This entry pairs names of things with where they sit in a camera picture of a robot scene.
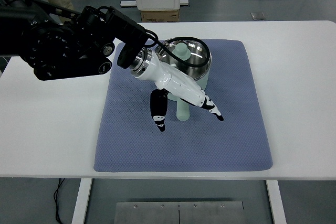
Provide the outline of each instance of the table leg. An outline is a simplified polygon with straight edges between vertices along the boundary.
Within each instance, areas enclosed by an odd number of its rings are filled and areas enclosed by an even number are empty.
[[[267,191],[274,224],[287,224],[277,180],[267,180]]]
[[[82,178],[78,190],[75,211],[72,217],[72,224],[84,224],[86,210],[88,207],[92,178]]]

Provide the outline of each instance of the metal floor plate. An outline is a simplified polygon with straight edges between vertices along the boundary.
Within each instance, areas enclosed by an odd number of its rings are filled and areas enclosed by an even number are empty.
[[[118,202],[114,224],[244,224],[241,201]]]

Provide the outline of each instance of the stainless steel bowl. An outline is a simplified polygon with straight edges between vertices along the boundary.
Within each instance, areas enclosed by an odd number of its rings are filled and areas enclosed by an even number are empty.
[[[184,72],[188,76],[192,77],[195,81],[198,81],[202,77],[204,77],[211,65],[211,53],[209,52],[209,48],[205,43],[201,44],[200,42],[193,40],[193,38],[188,39],[180,39],[180,38],[172,38],[163,42],[163,44],[169,49],[169,51],[173,52],[174,48],[177,44],[184,43],[187,45],[187,48],[191,52],[190,58],[186,61],[192,64],[201,64],[206,60],[207,54],[210,54],[210,59],[208,63],[200,68],[188,67],[183,63],[178,62],[169,54],[167,54],[160,46],[157,46],[155,49],[155,53],[158,58],[162,62],[166,62],[178,70]]]

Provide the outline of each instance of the black cable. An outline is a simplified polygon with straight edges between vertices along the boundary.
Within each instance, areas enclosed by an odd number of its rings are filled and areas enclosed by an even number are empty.
[[[55,214],[55,219],[56,219],[56,221],[57,221],[58,223],[60,223],[60,224],[63,224],[63,223],[62,223],[61,219],[59,218],[59,213],[58,213],[58,200],[57,200],[57,198],[58,198],[58,191],[59,191],[59,188],[60,188],[61,185],[63,184],[64,180],[65,180],[65,178],[63,178],[63,179],[61,179],[61,178],[58,179],[58,186],[57,186],[56,191],[54,192],[54,201],[55,201],[55,204],[56,204],[56,214]]]
[[[180,63],[182,63],[182,64],[184,64],[184,65],[186,65],[188,67],[200,68],[200,67],[205,66],[209,62],[209,60],[210,60],[210,51],[209,51],[209,48],[200,39],[193,38],[193,37],[177,37],[177,38],[173,38],[173,39],[170,39],[170,40],[167,41],[169,43],[170,41],[174,41],[174,40],[193,40],[193,41],[196,41],[196,42],[200,43],[206,49],[206,53],[207,53],[206,54],[206,59],[205,59],[204,62],[202,62],[200,64],[192,64],[192,63],[189,63],[187,61],[184,61],[184,60],[180,59],[178,56],[176,56],[175,54],[173,54],[172,52],[170,52],[170,50],[168,48],[166,48],[166,46],[159,41],[159,37],[157,36],[156,33],[154,33],[153,31],[150,31],[150,30],[146,30],[146,33],[148,35],[151,35],[150,39],[152,41],[154,41],[154,43],[150,44],[150,45],[145,45],[145,47],[153,47],[154,45],[158,44],[167,54],[169,54],[175,60],[177,60],[178,62],[180,62]]]

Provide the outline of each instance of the robotic hand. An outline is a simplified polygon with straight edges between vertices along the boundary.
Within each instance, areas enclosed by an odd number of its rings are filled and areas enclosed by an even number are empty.
[[[130,68],[135,78],[153,81],[158,88],[151,93],[151,115],[160,131],[165,130],[164,119],[169,92],[191,105],[209,110],[220,121],[224,120],[217,106],[194,79],[171,65],[159,61],[155,52],[143,48]]]
[[[71,21],[58,24],[49,14]],[[114,51],[115,38],[125,43],[118,56],[118,66],[131,68],[137,79],[153,81],[158,88],[151,93],[151,115],[161,131],[164,131],[169,92],[223,120],[217,106],[191,77],[160,62],[148,49],[156,44],[164,47],[156,34],[113,7],[86,6],[79,13],[39,0],[0,0],[0,40],[2,45],[7,45],[1,47],[0,55],[20,55],[40,80],[107,73],[112,66],[107,56]],[[147,45],[148,40],[154,43]],[[190,67],[207,64],[207,61],[190,64],[168,49],[167,53]]]

